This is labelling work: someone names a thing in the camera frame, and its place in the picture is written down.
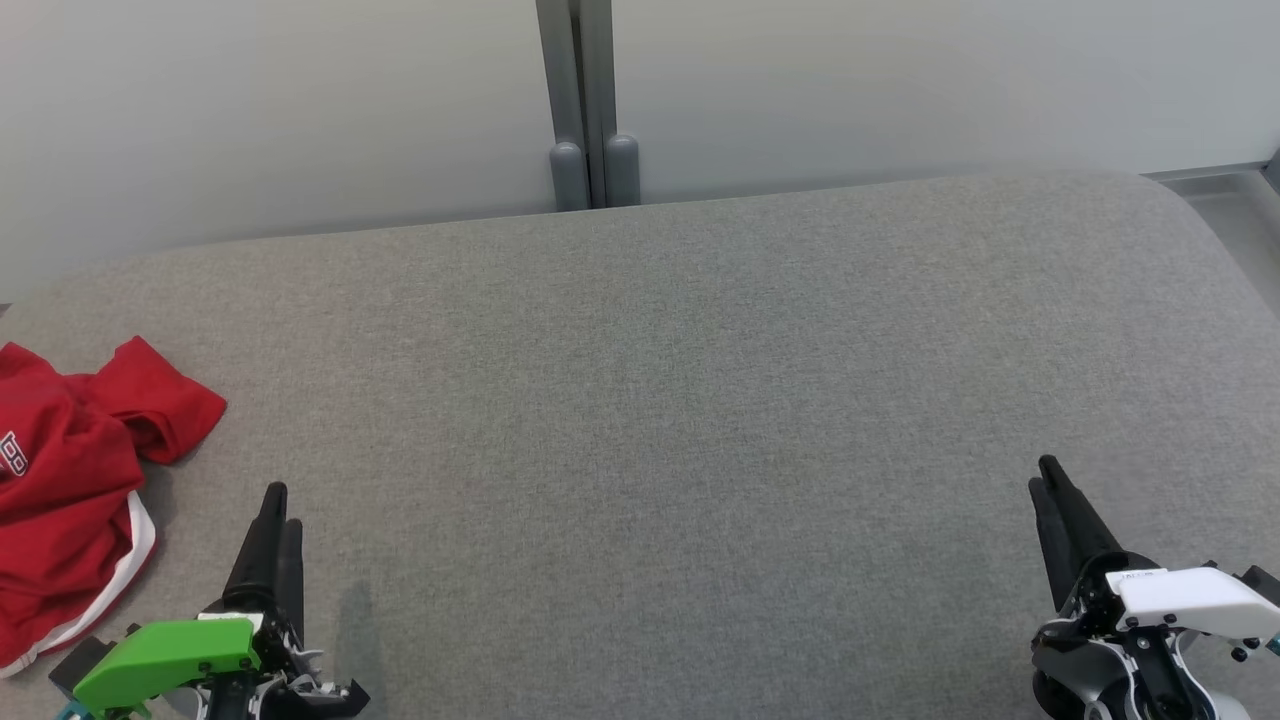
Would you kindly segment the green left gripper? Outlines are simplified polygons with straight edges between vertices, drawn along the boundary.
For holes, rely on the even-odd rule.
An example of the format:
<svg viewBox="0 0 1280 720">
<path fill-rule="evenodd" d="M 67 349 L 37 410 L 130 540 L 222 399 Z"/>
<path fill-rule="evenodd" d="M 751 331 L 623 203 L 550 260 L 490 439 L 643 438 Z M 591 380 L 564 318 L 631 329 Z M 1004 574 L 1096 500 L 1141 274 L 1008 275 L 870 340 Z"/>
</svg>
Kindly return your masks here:
<svg viewBox="0 0 1280 720">
<path fill-rule="evenodd" d="M 193 619 L 131 626 L 65 697 L 60 720 L 154 720 L 154 700 L 186 720 L 355 720 L 369 693 L 323 682 L 320 651 L 302 646 L 305 530 L 287 520 L 287 498 L 285 483 L 268 486 L 221 601 Z"/>
</svg>

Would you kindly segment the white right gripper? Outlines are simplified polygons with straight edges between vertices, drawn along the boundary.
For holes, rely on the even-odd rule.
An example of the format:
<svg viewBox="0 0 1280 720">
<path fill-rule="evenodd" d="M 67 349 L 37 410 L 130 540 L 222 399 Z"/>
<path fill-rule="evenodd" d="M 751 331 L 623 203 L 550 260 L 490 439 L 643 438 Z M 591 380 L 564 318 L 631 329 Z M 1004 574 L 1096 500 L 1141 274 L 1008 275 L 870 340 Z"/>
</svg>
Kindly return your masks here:
<svg viewBox="0 0 1280 720">
<path fill-rule="evenodd" d="M 1179 655 L 1194 638 L 1213 637 L 1228 642 L 1239 661 L 1261 650 L 1280 657 L 1280 607 L 1239 575 L 1213 564 L 1170 570 L 1120 552 L 1053 455 L 1039 457 L 1039 479 L 1029 479 L 1028 491 L 1059 611 L 1039 629 L 1041 647 L 1068 653 L 1097 644 L 1132 659 L 1161 644 Z"/>
</svg>

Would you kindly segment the red jersey with number print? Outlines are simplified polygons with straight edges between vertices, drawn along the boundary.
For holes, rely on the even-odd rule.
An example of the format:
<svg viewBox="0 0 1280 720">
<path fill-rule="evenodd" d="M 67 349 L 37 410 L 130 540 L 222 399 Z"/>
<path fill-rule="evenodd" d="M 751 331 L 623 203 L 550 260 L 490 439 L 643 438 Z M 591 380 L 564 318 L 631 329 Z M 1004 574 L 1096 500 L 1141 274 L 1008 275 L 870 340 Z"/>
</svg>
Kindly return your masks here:
<svg viewBox="0 0 1280 720">
<path fill-rule="evenodd" d="M 220 421 L 227 401 L 136 336 L 97 372 L 61 374 L 17 343 L 0 347 L 0 523 L 69 511 L 104 519 Z"/>
</svg>

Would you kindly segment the grey fabric sofa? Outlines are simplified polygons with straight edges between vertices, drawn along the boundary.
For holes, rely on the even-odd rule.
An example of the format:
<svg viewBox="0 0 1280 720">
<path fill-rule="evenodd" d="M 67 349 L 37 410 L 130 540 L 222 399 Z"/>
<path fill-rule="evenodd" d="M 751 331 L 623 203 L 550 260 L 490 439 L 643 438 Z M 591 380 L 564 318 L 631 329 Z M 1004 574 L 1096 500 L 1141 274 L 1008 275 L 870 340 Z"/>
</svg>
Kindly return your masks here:
<svg viewBox="0 0 1280 720">
<path fill-rule="evenodd" d="M 1052 454 L 1121 544 L 1280 574 L 1280 320 L 1112 172 L 214 243 L 0 316 L 227 413 L 104 624 L 195 615 L 265 487 L 364 716 L 1038 717 Z"/>
</svg>

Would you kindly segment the grey door frame post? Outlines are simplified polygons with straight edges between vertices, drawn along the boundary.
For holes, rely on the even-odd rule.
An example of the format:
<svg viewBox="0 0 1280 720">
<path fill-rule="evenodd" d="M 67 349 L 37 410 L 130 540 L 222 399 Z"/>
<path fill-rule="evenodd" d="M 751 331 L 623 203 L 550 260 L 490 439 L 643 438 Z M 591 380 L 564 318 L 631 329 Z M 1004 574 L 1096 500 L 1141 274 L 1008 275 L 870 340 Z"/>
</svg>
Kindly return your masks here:
<svg viewBox="0 0 1280 720">
<path fill-rule="evenodd" d="M 639 143 L 620 131 L 612 0 L 568 0 L 593 208 L 641 202 Z"/>
<path fill-rule="evenodd" d="M 549 163 L 557 211 L 591 206 L 572 5 L 572 0 L 535 0 L 554 133 Z"/>
</svg>

